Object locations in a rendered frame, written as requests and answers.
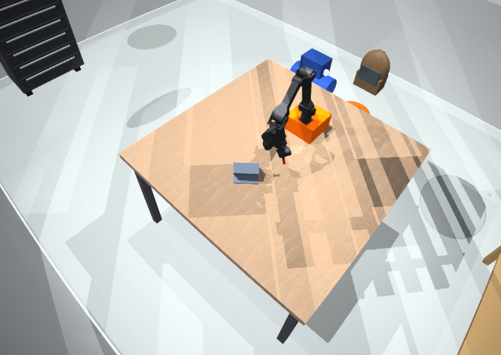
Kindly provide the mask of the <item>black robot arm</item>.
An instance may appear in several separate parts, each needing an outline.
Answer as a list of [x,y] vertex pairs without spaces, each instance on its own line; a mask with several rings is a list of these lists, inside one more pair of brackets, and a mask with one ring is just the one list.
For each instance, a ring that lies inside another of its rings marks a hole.
[[[269,128],[262,134],[263,146],[265,150],[270,150],[272,147],[277,147],[275,138],[285,133],[285,125],[289,120],[290,107],[297,96],[299,88],[302,86],[302,101],[299,103],[299,111],[301,116],[299,120],[305,125],[313,121],[312,116],[315,115],[316,109],[311,100],[312,81],[316,77],[316,71],[308,67],[302,66],[296,70],[295,75],[291,79],[290,87],[283,98],[282,102],[276,106],[267,122]],[[275,122],[273,122],[274,120]]]

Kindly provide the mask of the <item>light blue sloped panel with square hole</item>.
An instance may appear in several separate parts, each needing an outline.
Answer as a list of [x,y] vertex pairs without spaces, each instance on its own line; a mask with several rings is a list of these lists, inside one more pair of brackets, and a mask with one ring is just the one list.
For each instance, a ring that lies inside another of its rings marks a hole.
[[234,162],[235,184],[258,184],[259,163]]

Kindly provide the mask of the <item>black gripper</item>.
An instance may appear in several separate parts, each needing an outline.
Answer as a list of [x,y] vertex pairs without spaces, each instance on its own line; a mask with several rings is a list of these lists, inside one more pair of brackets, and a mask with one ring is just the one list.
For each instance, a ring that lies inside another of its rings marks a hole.
[[291,149],[286,145],[287,144],[286,133],[284,133],[283,135],[277,136],[275,138],[275,142],[277,145],[276,151],[278,153],[279,158],[284,159],[286,156],[291,156]]

